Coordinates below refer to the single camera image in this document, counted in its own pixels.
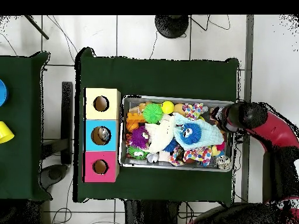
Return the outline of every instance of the gray bin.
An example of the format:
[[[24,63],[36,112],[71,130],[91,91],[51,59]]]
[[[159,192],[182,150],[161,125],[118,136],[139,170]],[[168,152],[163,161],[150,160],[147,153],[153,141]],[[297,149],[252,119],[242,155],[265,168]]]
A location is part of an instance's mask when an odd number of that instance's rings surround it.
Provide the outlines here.
[[[183,99],[183,98],[167,98],[167,97],[155,97],[155,96],[129,96],[125,95],[121,102],[122,114],[120,116],[120,142],[119,142],[119,163],[125,167],[147,167],[152,169],[176,169],[176,170],[201,170],[201,171],[213,171],[213,172],[228,172],[232,169],[232,166],[228,170],[221,170],[217,167],[215,163],[215,158],[212,157],[210,164],[206,167],[202,166],[200,162],[194,162],[192,164],[185,164],[183,166],[175,167],[169,162],[158,162],[150,163],[147,160],[136,160],[126,158],[127,147],[125,141],[125,131],[126,131],[126,116],[128,110],[135,106],[138,106],[142,102],[153,102],[153,103],[163,103],[165,100],[169,100],[174,104],[177,103],[203,103],[205,106],[210,107],[225,107],[228,104],[232,104],[231,101],[218,101],[218,100],[194,100],[194,99]],[[227,133],[227,144],[224,149],[225,155],[231,158],[232,162],[232,144],[233,144],[232,133]]]

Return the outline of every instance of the round hole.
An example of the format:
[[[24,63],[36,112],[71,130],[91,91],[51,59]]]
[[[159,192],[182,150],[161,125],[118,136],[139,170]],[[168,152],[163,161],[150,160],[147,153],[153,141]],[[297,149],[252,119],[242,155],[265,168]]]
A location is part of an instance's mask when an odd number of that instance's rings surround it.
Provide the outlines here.
[[[105,174],[108,170],[108,164],[104,160],[97,160],[93,165],[92,165],[93,171],[98,174]]]
[[[91,132],[91,140],[97,145],[106,145],[111,139],[111,132],[105,126],[98,126]]]
[[[109,108],[109,101],[104,96],[98,96],[93,101],[93,107],[97,111],[106,111]]]

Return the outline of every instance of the green table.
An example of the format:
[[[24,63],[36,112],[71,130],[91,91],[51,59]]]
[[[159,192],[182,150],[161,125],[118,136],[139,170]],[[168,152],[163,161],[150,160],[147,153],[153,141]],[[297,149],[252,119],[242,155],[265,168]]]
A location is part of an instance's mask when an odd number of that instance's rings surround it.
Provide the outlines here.
[[[96,58],[91,48],[76,57],[74,201],[85,198],[222,201],[231,203],[232,171],[121,167],[115,183],[83,183],[83,88],[117,88],[124,95],[234,102],[238,60],[167,61]]]
[[[41,69],[49,53],[0,56],[0,79],[9,91],[0,121],[15,134],[0,144],[0,198],[49,200],[39,184],[41,158]]]

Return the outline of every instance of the blue furry toy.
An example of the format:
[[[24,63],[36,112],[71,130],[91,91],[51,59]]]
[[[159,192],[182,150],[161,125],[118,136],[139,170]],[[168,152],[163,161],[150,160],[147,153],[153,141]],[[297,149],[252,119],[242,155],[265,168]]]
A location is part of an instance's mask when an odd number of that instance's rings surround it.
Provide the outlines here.
[[[191,145],[198,142],[201,138],[201,129],[198,124],[184,124],[180,131],[180,138],[185,144]]]

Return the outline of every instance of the blue bowl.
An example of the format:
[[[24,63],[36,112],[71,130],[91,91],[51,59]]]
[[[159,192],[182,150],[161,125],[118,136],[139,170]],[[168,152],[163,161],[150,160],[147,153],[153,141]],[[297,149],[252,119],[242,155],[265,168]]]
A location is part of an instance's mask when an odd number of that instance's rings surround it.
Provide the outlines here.
[[[8,91],[3,83],[3,81],[0,80],[0,107],[6,102],[8,97]]]

